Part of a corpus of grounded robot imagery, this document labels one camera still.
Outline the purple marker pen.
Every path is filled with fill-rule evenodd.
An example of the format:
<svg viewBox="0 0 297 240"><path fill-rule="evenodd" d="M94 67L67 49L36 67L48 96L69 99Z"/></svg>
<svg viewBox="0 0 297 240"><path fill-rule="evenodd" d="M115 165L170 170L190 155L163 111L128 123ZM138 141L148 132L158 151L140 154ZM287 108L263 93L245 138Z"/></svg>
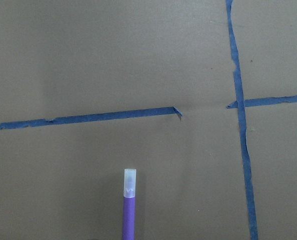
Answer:
<svg viewBox="0 0 297 240"><path fill-rule="evenodd" d="M122 239L135 239L137 170L124 170Z"/></svg>

